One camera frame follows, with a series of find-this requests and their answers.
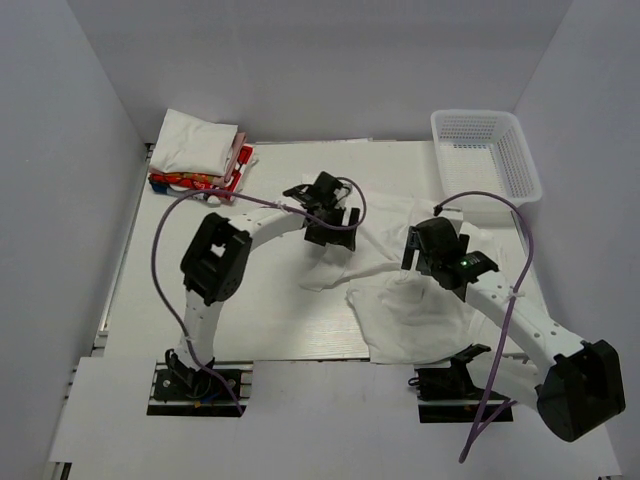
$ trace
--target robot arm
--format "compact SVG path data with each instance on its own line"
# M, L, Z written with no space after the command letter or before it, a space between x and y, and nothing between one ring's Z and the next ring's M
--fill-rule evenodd
M418 271L502 327L510 284L486 255L467 253L468 240L445 218L422 222L409 231L402 268L417 252ZM509 335L532 363L503 359L494 390L537 410L558 437L574 441L625 409L618 354L604 340L586 342L526 298L515 302ZM452 366L483 388L493 356L485 346L468 350Z
M252 250L284 233L303 228L307 241L355 250L359 209L351 209L348 219L351 228L341 230L309 222L286 209L302 205L315 218L341 227L346 209L341 206L339 195L345 188L338 179L322 172L313 185L300 185L284 192L277 202L281 209L259 208L229 218L211 213L204 218L180 264L187 297L183 318L189 338L181 335L179 345L165 354L169 370L185 389L195 390L204 373L194 362L188 342L196 358L211 367L215 361L213 339L222 307L240 287Z

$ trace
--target white wall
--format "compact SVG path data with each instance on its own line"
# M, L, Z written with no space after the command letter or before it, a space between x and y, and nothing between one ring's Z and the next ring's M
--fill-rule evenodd
M511 111L570 0L69 0L145 141L167 107L252 140L424 139Z
M0 2L0 476L41 478L144 146L64 0Z
M550 310L621 356L628 407L609 433L625 479L640 478L639 25L635 0L576 0L516 107L544 188L527 215Z

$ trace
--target white laundry basket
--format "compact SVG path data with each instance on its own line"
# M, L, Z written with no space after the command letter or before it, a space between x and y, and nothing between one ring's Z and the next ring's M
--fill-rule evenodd
M520 206L542 197L538 172L515 115L490 110L438 110L431 115L446 197L468 190L496 193ZM470 212L504 211L478 196L456 200Z

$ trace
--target white table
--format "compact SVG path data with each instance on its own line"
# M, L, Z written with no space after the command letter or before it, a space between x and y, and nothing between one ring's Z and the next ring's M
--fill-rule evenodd
M261 163L245 189L256 196L277 197L302 174L326 169L380 192L442 198L429 142L270 145L258 152ZM69 480L537 480L619 474L604 427L568 444L521 406L514 408L513 423L489 427L467 463L458 465L469 425L418 422L415 392L406 386L411 365L256 362L241 419L146 416L156 359L179 336L149 275L153 230L170 202L145 190L108 319L105 358L82 359L71 387L50 454L52 462L72 464ZM219 211L251 208L240 202ZM161 245L161 281L180 307L178 263L206 212L193 202L179 208ZM515 278L524 253L513 223L491 231L505 249L507 276ZM252 253L244 284L220 322L219 359L367 357L344 301L346 287L316 294L297 286L297 274L306 268L301 236L290 234ZM268 288L259 295L264 281ZM527 279L525 290L541 301L535 279ZM488 329L483 341L494 343L496 336L497 329Z
M346 176L363 188L430 200L443 199L432 142L299 143L258 145L259 163L244 193L278 198L301 183L302 175L326 170ZM162 359L179 338L178 326L151 283L151 240L171 197L144 187L128 255L107 320L106 357L154 356ZM255 206L238 200L233 207L211 209L199 202L180 205L169 218L159 249L160 281L171 302L184 310L179 262L204 215L244 213ZM490 227L502 244L506 274L515 280L525 257L510 216ZM298 278L310 268L303 232L294 232L254 251L240 290L222 313L214 348L222 361L367 358L354 314L345 301L347 285L321 293L301 289ZM529 298L542 304L537 282L524 284ZM495 345L498 330L486 322L481 341ZM507 352L519 352L509 343Z

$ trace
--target white cloth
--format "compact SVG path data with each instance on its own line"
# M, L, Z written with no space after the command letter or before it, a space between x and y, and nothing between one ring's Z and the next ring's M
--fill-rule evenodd
M369 212L356 234L356 251L329 246L300 285L310 290L349 281L354 309L374 363L431 363L475 341L485 317L430 277L400 269L410 225L433 217L433 203L366 193ZM480 250L500 265L493 235L469 223L469 251Z
M169 109L151 156L151 168L161 173L223 176L237 131L237 125L205 122Z

